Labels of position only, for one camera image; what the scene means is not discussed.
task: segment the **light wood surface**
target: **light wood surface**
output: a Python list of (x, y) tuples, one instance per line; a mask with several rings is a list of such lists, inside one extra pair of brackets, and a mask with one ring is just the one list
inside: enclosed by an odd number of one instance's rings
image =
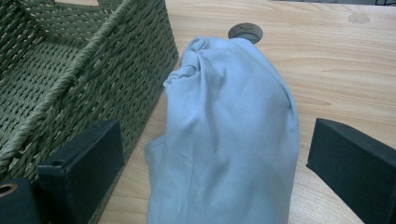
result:
[[(237, 23), (260, 25), (264, 38), (257, 47), (286, 80), (300, 116), (290, 223), (361, 223), (305, 165), (316, 118), (344, 122), (396, 148), (396, 7), (265, 0), (166, 4), (180, 55), (198, 35), (226, 38)], [(164, 133), (165, 118), (162, 96), (100, 223), (146, 223), (150, 188), (144, 146)]]

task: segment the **green woven basket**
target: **green woven basket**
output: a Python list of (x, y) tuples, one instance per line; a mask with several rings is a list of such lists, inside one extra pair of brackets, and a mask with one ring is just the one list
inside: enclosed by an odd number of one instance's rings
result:
[(126, 158), (177, 61), (164, 0), (0, 1), (0, 180), (119, 118)]

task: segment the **crumpled cloth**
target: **crumpled cloth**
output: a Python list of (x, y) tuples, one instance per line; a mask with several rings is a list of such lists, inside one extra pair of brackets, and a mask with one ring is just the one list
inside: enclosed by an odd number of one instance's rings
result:
[(260, 51), (198, 37), (163, 85), (166, 131), (145, 151), (148, 224), (288, 223), (298, 115)]

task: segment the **wooden table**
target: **wooden table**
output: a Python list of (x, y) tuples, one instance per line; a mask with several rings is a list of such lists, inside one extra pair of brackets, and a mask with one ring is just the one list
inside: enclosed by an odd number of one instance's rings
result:
[[(166, 0), (180, 52), (198, 35), (227, 38), (240, 22), (264, 30), (257, 44), (286, 80), (300, 115), (301, 148), (290, 223), (361, 223), (305, 167), (316, 118), (351, 125), (396, 148), (396, 7), (266, 0)], [(100, 223), (146, 223), (150, 194), (144, 147), (164, 133), (158, 102)]]

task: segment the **towel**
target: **towel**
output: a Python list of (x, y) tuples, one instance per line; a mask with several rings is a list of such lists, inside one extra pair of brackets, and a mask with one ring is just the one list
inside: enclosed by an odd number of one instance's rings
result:
[(197, 37), (163, 85), (166, 131), (145, 149), (148, 224), (287, 223), (298, 115), (261, 52)]

